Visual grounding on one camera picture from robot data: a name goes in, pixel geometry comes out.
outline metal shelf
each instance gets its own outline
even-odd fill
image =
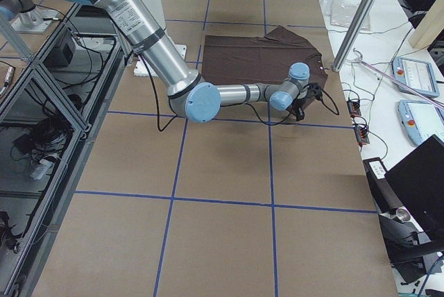
[[[71,8],[67,14],[70,20],[59,24],[35,55],[17,50],[28,66],[0,103],[0,210],[8,213],[20,243],[15,250],[0,246],[0,296],[32,293],[91,150],[89,139],[95,139],[125,67],[111,21],[101,18],[101,33],[92,34],[94,29],[85,25],[94,20],[87,16],[77,19],[79,10],[80,6]],[[14,33],[5,25],[0,22],[0,32],[9,38]],[[52,48],[67,28],[74,26],[83,29],[78,33],[83,46],[96,52],[76,46],[68,66],[46,68],[44,61]],[[20,47],[20,40],[15,35],[10,42]],[[102,67],[99,53],[105,60]],[[81,98],[80,110],[69,99],[70,94]],[[63,150],[57,151],[60,155],[53,166],[40,180],[33,180],[30,174],[42,156],[38,150],[21,154],[13,142],[52,114],[63,119],[71,131],[58,144]]]

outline brown cloth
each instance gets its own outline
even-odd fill
[[[309,82],[324,87],[327,74],[321,53],[308,40],[282,26],[265,37],[207,35],[202,75],[215,85],[279,84],[288,77],[290,66],[296,62],[309,66]]]

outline silver robot arm segment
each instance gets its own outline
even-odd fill
[[[142,0],[68,0],[106,10],[117,28],[132,44],[135,54],[145,59],[166,86],[171,109],[195,122],[207,122],[221,105],[269,101],[278,109],[287,109],[307,90],[309,69],[297,63],[280,85],[220,85],[205,82],[195,69],[189,69],[164,30]]]
[[[10,21],[17,14],[19,14],[22,24],[27,27],[43,22],[43,16],[33,0],[0,0],[0,15],[3,18]]]

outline white label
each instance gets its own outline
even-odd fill
[[[433,134],[444,141],[444,123],[432,104],[409,103],[409,109],[423,141]]]
[[[125,34],[136,31],[140,26],[144,25],[139,13],[127,1],[117,6],[111,12],[111,17]]]
[[[403,60],[402,66],[407,80],[407,85],[413,89],[433,91],[427,64],[410,60]]]
[[[373,170],[373,173],[375,174],[376,178],[378,179],[384,179],[386,177],[386,170],[382,167],[381,163],[379,161],[370,162],[370,167]]]

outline sticker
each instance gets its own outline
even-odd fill
[[[127,1],[118,5],[110,14],[125,34],[132,33],[144,25],[139,13]]]
[[[386,170],[384,170],[379,160],[375,162],[369,162],[369,165],[372,168],[376,178],[384,179],[386,177]]]

